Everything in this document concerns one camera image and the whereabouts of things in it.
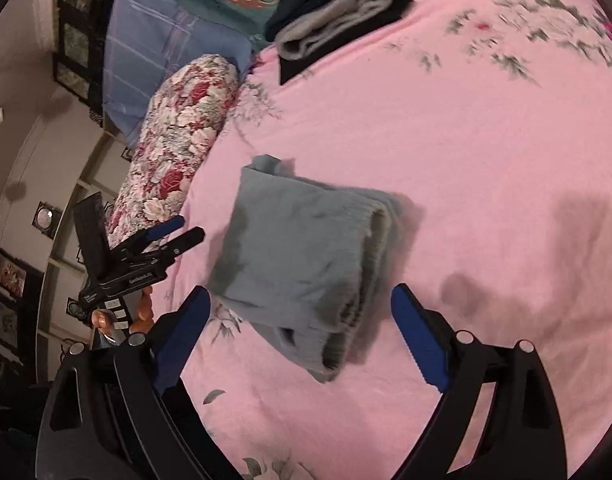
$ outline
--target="bed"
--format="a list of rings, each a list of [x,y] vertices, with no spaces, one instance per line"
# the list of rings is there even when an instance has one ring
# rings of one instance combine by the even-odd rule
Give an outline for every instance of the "bed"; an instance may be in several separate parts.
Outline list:
[[[612,423],[611,19],[595,0],[414,1],[281,87],[276,52],[263,51],[181,209],[207,238],[155,287],[155,313],[206,283],[255,155],[393,193],[406,236],[383,290],[406,282],[486,343],[532,340],[573,474]],[[244,478],[391,478],[439,395],[385,298],[330,384],[215,304],[182,377]]]

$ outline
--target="gray fabric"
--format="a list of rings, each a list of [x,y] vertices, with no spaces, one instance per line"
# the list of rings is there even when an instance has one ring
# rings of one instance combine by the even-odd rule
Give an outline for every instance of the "gray fabric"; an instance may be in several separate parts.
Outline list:
[[[290,361],[332,380],[374,297],[397,203],[255,157],[242,169],[208,289]]]
[[[390,7],[392,0],[332,0],[320,9],[298,17],[275,37],[284,59],[301,59],[337,34]]]

